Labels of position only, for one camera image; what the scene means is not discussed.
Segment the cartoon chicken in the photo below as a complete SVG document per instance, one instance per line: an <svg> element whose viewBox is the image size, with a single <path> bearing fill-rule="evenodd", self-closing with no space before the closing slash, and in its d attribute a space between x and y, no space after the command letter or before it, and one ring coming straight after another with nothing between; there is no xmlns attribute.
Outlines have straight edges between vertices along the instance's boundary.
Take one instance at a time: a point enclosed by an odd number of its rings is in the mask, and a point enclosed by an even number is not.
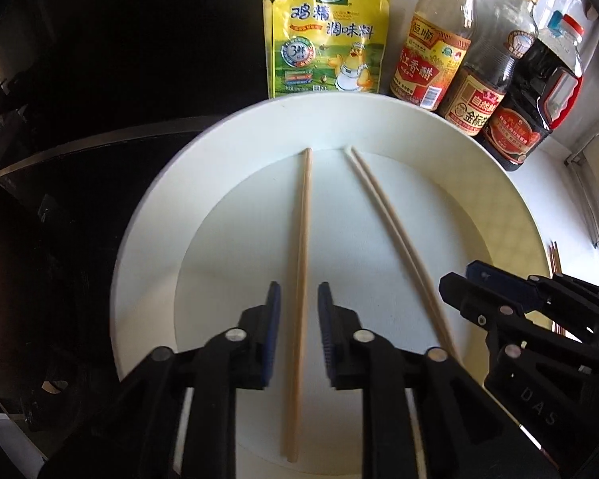
<svg viewBox="0 0 599 479"><path fill-rule="evenodd" d="M371 88L373 79L369 66L364 63L364 51L365 47L361 43L353 43L346 59L342 59L339 54L328 59L328 65L335 68L335 85L338 90L360 92Z"/></svg>

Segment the white countertop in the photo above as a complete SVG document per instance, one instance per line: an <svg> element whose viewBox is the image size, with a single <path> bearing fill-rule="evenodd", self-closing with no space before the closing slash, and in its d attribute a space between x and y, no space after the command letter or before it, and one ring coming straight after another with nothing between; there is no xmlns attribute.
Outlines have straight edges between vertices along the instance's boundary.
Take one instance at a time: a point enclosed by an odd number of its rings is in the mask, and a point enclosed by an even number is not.
<svg viewBox="0 0 599 479"><path fill-rule="evenodd" d="M554 147L548 143L544 149L537 149L519 170L509 173L510 178L546 245L557 242L563 273L599 286L599 250L592 245L583 204L563 164L567 153Z"/></svg>

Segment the yellow label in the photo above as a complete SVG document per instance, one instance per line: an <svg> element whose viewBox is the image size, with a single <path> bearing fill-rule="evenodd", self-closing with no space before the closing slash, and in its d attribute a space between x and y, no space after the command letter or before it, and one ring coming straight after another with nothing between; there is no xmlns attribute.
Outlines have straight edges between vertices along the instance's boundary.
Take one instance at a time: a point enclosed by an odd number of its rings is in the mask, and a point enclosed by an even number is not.
<svg viewBox="0 0 599 479"><path fill-rule="evenodd" d="M470 46L415 14L390 89L404 101L436 110Z"/></svg>
<svg viewBox="0 0 599 479"><path fill-rule="evenodd" d="M464 81L457 88L444 119L473 136L486 125L505 94L496 92L466 70L462 70L460 77Z"/></svg>
<svg viewBox="0 0 599 479"><path fill-rule="evenodd" d="M275 0L273 96L372 92L388 33L388 0Z"/></svg>

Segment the glass bottle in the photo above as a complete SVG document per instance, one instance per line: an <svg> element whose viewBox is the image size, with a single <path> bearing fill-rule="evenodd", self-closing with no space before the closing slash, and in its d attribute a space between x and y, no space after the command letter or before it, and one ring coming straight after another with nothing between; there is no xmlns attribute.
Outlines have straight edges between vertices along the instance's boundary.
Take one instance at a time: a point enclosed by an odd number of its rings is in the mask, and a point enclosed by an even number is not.
<svg viewBox="0 0 599 479"><path fill-rule="evenodd" d="M538 0L497 0L489 26L473 42L438 113L467 135L486 125L512 82L519 59L537 37Z"/></svg>
<svg viewBox="0 0 599 479"><path fill-rule="evenodd" d="M475 0L419 0L390 93L436 110L470 46Z"/></svg>

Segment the bottle label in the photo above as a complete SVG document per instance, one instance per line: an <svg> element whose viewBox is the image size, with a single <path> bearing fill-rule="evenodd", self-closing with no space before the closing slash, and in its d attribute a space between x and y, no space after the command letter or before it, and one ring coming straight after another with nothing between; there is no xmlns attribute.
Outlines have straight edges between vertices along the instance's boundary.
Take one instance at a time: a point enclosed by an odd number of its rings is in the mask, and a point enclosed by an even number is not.
<svg viewBox="0 0 599 479"><path fill-rule="evenodd" d="M476 135L486 125L504 95L468 75L457 89L444 118L468 135Z"/></svg>
<svg viewBox="0 0 599 479"><path fill-rule="evenodd" d="M509 108L498 108L484 127L484 136L505 158L522 163L541 140L524 117Z"/></svg>
<svg viewBox="0 0 599 479"><path fill-rule="evenodd" d="M524 57L524 54L530 50L535 43L535 38L524 30L513 30L508 35L508 41L503 44L510 54L517 59Z"/></svg>
<svg viewBox="0 0 599 479"><path fill-rule="evenodd" d="M436 110L469 46L470 40L414 15L391 91L403 101Z"/></svg>

